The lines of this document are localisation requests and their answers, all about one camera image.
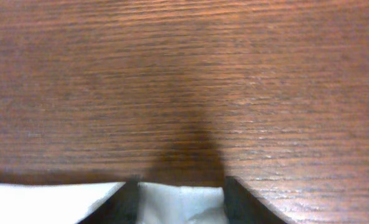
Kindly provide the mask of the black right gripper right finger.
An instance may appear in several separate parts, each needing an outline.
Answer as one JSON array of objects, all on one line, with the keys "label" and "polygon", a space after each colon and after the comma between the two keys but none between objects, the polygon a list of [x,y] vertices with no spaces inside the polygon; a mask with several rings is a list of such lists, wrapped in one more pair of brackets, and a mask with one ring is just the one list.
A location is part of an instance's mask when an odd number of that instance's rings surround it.
[{"label": "black right gripper right finger", "polygon": [[223,193],[229,224],[287,224],[233,176],[225,177]]}]

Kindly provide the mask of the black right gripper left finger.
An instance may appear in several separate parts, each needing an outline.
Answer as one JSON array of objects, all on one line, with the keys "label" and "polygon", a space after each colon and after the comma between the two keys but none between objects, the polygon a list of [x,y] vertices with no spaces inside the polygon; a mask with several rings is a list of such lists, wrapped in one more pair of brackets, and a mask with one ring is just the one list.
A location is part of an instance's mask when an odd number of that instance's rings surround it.
[{"label": "black right gripper left finger", "polygon": [[139,182],[130,180],[78,224],[135,224],[139,208]]}]

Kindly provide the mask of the white t-shirt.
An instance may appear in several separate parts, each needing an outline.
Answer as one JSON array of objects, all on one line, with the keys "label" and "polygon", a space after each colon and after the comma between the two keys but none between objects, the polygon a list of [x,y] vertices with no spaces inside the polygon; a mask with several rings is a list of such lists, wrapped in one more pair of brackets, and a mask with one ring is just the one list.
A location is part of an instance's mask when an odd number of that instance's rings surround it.
[{"label": "white t-shirt", "polygon": [[0,184],[0,223],[228,223],[221,187]]}]

